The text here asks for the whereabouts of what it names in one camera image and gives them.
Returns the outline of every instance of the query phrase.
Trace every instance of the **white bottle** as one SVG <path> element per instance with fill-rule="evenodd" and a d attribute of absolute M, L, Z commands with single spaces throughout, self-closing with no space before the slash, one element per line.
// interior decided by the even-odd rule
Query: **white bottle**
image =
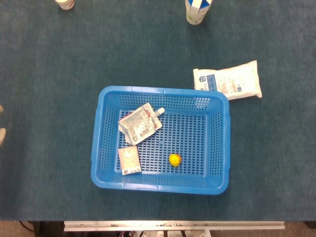
<path fill-rule="evenodd" d="M 185 0 L 187 21 L 192 25 L 198 25 L 202 22 L 213 0 L 202 2 L 202 0 L 192 0 L 190 3 L 189 0 Z"/>
<path fill-rule="evenodd" d="M 69 10 L 73 8 L 73 6 L 75 5 L 75 0 L 55 0 L 55 1 L 64 10 Z"/>

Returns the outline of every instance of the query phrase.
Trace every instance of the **yellow toy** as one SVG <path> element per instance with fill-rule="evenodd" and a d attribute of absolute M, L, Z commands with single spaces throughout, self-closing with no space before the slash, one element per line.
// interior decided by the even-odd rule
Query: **yellow toy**
<path fill-rule="evenodd" d="M 169 156 L 169 162 L 174 167 L 178 167 L 181 161 L 182 161 L 182 158 L 179 154 L 171 154 Z"/>

